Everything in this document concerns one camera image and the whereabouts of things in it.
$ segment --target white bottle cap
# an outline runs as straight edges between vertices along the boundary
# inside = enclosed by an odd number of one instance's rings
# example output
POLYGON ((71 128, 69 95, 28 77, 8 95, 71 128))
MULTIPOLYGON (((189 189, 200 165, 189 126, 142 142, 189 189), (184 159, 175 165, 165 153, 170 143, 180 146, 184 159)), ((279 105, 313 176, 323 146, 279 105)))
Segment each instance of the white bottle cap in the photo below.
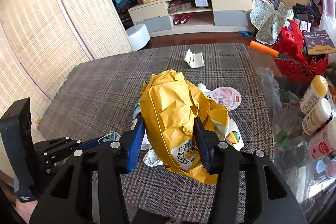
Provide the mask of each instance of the white bottle cap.
POLYGON ((331 106, 326 98, 321 98, 315 105, 316 115, 322 122, 328 120, 331 116, 331 106))

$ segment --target woven partition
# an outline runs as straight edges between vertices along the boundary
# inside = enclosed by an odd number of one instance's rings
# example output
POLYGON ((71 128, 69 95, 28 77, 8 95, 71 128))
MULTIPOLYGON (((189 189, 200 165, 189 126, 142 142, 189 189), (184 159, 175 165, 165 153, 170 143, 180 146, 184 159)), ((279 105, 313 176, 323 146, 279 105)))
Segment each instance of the woven partition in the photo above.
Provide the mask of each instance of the woven partition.
POLYGON ((111 0, 62 1, 95 58, 132 51, 111 0))
MULTIPOLYGON (((11 104, 23 98, 30 97, 31 104, 31 136, 33 142, 43 141, 44 138, 37 131, 37 120, 42 118, 47 109, 48 103, 43 100, 33 85, 22 73, 12 58, 1 32, 0 25, 0 116, 11 106, 11 104)), ((0 170, 13 177, 11 165, 7 159, 1 137, 0 137, 0 170)))
POLYGON ((51 97, 75 64, 89 61, 56 0, 0 0, 0 17, 28 73, 51 97))

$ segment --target human hand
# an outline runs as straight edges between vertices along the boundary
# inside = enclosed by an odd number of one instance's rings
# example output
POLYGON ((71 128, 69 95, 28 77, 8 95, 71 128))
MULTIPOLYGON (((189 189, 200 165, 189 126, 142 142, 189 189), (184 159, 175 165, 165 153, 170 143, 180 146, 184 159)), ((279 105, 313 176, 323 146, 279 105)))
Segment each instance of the human hand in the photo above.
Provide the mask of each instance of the human hand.
POLYGON ((18 199, 15 201, 15 210, 23 218, 24 221, 29 223, 29 219, 37 205, 38 201, 31 201, 21 203, 18 199))

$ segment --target book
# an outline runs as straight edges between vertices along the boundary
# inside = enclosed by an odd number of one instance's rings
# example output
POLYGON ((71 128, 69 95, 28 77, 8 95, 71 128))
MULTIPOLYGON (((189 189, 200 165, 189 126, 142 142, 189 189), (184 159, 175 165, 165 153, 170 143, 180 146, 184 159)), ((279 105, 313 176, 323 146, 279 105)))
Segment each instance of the book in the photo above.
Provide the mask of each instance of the book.
POLYGON ((309 55, 336 53, 336 48, 326 31, 303 32, 309 55))

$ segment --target yellow paper bag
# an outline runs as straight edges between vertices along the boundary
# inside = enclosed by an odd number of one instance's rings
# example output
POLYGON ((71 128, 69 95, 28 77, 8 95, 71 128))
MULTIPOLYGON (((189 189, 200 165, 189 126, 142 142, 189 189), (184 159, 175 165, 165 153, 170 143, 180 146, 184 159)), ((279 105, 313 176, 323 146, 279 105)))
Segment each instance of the yellow paper bag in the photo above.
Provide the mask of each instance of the yellow paper bag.
POLYGON ((202 167, 194 119, 199 117, 207 130, 213 131, 215 122, 228 131, 228 110, 174 70, 152 75, 143 84, 140 107, 148 140, 164 166, 201 183, 216 184, 217 175, 209 175, 202 167))

